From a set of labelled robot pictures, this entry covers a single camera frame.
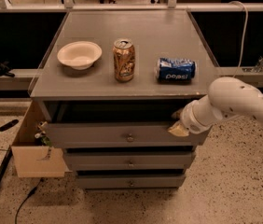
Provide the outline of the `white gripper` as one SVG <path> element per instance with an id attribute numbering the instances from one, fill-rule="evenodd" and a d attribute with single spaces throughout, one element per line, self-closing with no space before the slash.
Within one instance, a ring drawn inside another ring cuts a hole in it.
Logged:
<path id="1" fill-rule="evenodd" d="M 172 113 L 173 119 L 180 119 L 173 126 L 168 128 L 168 132 L 174 136 L 186 137 L 189 133 L 199 134 L 211 128 L 211 125 L 203 125 L 194 115 L 194 105 L 197 100 L 187 104 L 183 109 L 180 108 Z"/>

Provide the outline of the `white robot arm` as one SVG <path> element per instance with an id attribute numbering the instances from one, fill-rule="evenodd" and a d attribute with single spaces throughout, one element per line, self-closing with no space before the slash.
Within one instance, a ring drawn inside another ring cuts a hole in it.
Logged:
<path id="1" fill-rule="evenodd" d="M 211 83 L 204 97 L 173 113 L 178 121 L 168 132 L 181 137 L 199 134 L 239 116 L 263 123 L 263 93 L 235 77 L 220 77 Z"/>

